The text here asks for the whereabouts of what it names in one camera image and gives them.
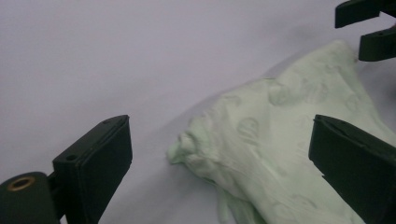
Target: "black object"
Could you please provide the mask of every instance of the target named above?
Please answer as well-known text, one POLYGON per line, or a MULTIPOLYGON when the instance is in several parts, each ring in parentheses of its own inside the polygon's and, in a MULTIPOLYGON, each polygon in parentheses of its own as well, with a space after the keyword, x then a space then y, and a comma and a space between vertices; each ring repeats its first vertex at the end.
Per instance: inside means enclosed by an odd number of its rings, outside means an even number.
MULTIPOLYGON (((335 28, 378 17, 380 12, 396 17, 395 0, 351 0, 335 9, 335 28)), ((361 37, 359 60, 377 62, 396 57, 394 27, 361 37)))
POLYGON ((129 117, 104 120, 53 160, 50 176, 0 185, 0 223, 98 223, 132 162, 129 117))
POLYGON ((340 119, 316 115, 309 159, 366 223, 396 223, 395 147, 340 119))

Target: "patterned fabric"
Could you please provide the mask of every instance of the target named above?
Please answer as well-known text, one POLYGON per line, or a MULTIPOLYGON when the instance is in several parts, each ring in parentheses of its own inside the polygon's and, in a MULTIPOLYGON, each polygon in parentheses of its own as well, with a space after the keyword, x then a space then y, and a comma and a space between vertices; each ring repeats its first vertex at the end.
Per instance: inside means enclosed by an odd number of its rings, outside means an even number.
POLYGON ((220 201, 240 224, 363 223, 308 159, 316 114, 396 145, 354 69, 352 50, 335 41, 277 78, 225 93, 191 120, 168 159, 217 185, 220 201))

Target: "bolt hole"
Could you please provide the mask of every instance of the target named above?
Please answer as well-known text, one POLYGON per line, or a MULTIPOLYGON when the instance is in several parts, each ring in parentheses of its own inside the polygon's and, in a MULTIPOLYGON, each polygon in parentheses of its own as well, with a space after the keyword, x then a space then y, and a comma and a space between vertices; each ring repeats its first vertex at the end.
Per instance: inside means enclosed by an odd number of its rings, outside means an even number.
POLYGON ((76 155, 70 155, 70 156, 66 157, 66 160, 67 160, 67 161, 73 161, 73 160, 75 160, 76 158, 77 158, 76 155))
POLYGON ((18 191, 21 189, 26 189, 35 182, 35 178, 32 176, 21 177, 8 185, 9 191, 18 191))

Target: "white background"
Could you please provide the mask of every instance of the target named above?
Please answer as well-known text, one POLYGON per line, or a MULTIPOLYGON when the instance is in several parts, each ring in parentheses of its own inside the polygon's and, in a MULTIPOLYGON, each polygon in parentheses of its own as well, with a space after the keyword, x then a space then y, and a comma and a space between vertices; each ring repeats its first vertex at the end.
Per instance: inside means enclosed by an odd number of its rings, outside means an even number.
MULTIPOLYGON (((338 0, 0 0, 0 182, 51 161, 98 122, 131 117, 134 160, 101 223, 218 223, 214 188, 165 158, 220 92, 334 39, 338 0)), ((395 59, 359 63, 396 131, 395 59)))

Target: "white table surface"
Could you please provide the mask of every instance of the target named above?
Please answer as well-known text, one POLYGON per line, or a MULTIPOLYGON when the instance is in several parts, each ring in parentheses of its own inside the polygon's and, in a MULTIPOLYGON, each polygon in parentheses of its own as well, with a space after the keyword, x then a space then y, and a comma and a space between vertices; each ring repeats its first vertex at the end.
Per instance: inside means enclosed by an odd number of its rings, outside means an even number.
MULTIPOLYGON (((0 1, 0 182, 49 175, 90 128, 127 114, 134 160, 100 223, 218 223, 214 187, 165 151, 219 93, 334 39, 357 51, 361 35, 395 22, 336 30, 342 2, 0 1)), ((395 60, 358 66, 393 131, 395 60)))

